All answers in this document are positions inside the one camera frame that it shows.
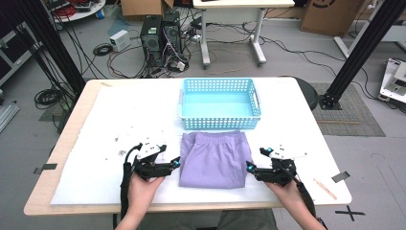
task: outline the black tape cross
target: black tape cross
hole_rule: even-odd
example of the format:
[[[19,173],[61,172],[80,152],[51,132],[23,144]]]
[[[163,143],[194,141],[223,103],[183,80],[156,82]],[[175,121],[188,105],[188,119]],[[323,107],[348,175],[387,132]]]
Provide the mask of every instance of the black tape cross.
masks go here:
[[[355,221],[354,215],[365,216],[365,213],[353,212],[353,211],[350,209],[349,205],[347,205],[347,210],[349,210],[349,211],[348,211],[348,212],[345,212],[345,211],[335,211],[335,213],[336,213],[336,214],[348,214],[348,215],[350,215],[352,221]]]

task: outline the tape mark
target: tape mark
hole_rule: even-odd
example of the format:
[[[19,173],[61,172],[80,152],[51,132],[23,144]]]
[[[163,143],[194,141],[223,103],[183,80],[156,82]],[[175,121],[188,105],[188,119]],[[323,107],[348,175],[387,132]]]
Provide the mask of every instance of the tape mark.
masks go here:
[[[44,164],[42,170],[54,170],[56,169],[57,164]]]
[[[360,215],[360,216],[365,216],[365,213],[362,212],[353,212],[351,210],[351,208],[349,207],[349,205],[347,205],[347,212],[346,211],[335,211],[335,214],[346,214],[346,215],[350,215],[351,220],[355,221],[354,215]]]
[[[341,180],[345,180],[350,177],[350,174],[345,171],[334,175],[331,179],[334,180],[335,183],[340,182]]]
[[[102,82],[101,85],[107,86],[107,87],[111,87],[111,84],[108,84],[106,82]]]
[[[34,174],[42,174],[42,169],[40,168],[35,168],[33,171]]]

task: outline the light blue plastic basket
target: light blue plastic basket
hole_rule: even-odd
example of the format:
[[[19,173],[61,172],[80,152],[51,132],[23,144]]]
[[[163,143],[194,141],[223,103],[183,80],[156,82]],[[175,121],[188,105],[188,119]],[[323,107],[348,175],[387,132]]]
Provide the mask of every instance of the light blue plastic basket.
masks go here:
[[[185,130],[254,129],[260,119],[252,79],[184,79],[179,105]]]

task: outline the folded purple pants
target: folded purple pants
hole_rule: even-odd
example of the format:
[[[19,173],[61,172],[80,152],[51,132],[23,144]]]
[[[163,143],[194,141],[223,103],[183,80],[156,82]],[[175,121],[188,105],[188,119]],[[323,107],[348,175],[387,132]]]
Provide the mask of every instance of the folded purple pants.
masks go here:
[[[205,189],[245,187],[245,161],[252,162],[244,132],[183,134],[179,186]]]

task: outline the person's hand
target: person's hand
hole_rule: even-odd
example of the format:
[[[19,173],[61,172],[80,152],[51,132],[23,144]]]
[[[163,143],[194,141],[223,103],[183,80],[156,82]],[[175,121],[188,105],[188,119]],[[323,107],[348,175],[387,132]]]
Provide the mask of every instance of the person's hand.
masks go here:
[[[164,177],[158,177],[149,182],[144,181],[138,174],[134,173],[129,182],[127,212],[143,217],[164,179]]]
[[[294,180],[291,180],[285,186],[269,182],[265,182],[265,185],[274,192],[283,205],[285,202],[303,202]]]
[[[283,207],[289,212],[290,216],[301,225],[302,229],[326,229],[308,211],[294,180],[285,186],[269,182],[264,183],[275,193]]]
[[[116,230],[133,230],[138,227],[151,204],[155,192],[164,177],[154,181],[144,181],[138,174],[133,174],[128,188],[128,210]]]

